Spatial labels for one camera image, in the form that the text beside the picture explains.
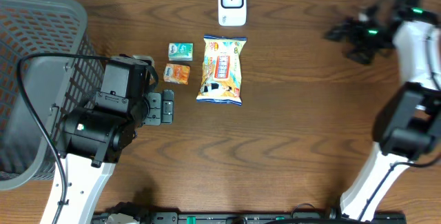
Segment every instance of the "small carton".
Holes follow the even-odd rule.
[[[171,43],[168,45],[168,59],[170,61],[192,61],[192,43]]]
[[[188,84],[190,67],[168,63],[164,70],[164,81],[170,83]]]

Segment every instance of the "wood grain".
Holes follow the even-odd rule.
[[[175,91],[174,123],[139,130],[97,211],[120,201],[184,212],[326,208],[355,179],[375,115],[399,84],[395,57],[364,67],[322,39],[375,0],[248,0],[247,24],[237,28],[219,26],[217,0],[77,1],[98,54],[148,54],[162,74],[168,43],[194,43],[189,85],[160,82]],[[242,107],[196,103],[204,34],[248,37]],[[410,224],[439,222],[440,172],[410,169],[379,209],[403,211]],[[0,222],[38,222],[50,184],[0,192]]]

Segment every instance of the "white device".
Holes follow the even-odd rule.
[[[218,0],[218,6],[222,26],[242,26],[247,21],[247,0]]]

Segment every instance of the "snack bag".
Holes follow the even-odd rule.
[[[168,63],[164,70],[164,81],[170,83],[188,84],[190,67],[186,65],[174,65]]]
[[[242,81],[239,54],[247,38],[204,35],[204,40],[202,83],[196,100],[242,105],[239,97]]]

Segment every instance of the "green led light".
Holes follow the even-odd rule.
[[[378,34],[378,30],[368,30],[367,32],[372,35]]]
[[[196,224],[196,217],[188,216],[187,217],[187,224]]]
[[[422,10],[420,8],[412,8],[412,10],[417,14],[422,14],[424,12],[424,10]]]

